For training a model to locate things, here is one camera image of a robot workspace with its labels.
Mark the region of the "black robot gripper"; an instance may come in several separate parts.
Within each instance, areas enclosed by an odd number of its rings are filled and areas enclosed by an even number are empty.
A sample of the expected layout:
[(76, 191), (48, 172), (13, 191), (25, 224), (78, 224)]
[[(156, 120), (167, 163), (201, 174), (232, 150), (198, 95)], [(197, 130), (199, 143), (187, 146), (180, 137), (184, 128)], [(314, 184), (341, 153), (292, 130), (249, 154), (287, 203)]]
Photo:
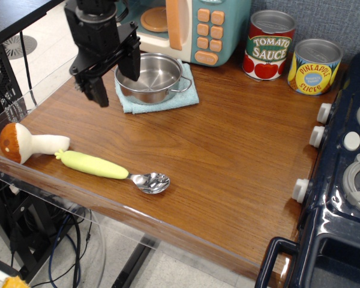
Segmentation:
[(109, 99), (102, 76), (118, 65), (121, 74), (137, 81), (140, 77), (140, 38), (138, 25), (122, 24), (130, 7), (122, 1), (118, 13), (116, 1), (67, 1), (64, 11), (72, 38), (79, 52), (70, 68), (77, 89), (100, 107)]

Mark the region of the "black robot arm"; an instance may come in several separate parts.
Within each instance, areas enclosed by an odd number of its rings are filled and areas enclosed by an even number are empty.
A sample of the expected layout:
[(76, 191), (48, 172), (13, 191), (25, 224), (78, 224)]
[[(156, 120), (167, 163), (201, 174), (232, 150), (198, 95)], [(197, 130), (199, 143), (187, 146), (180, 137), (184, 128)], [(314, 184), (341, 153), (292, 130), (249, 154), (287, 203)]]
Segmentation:
[(117, 14), (115, 1), (67, 1), (64, 11), (78, 53), (70, 67), (75, 87), (100, 107), (109, 100), (102, 80), (117, 66), (122, 75), (137, 81), (140, 76), (140, 38), (137, 24), (118, 25), (129, 12), (128, 2)]

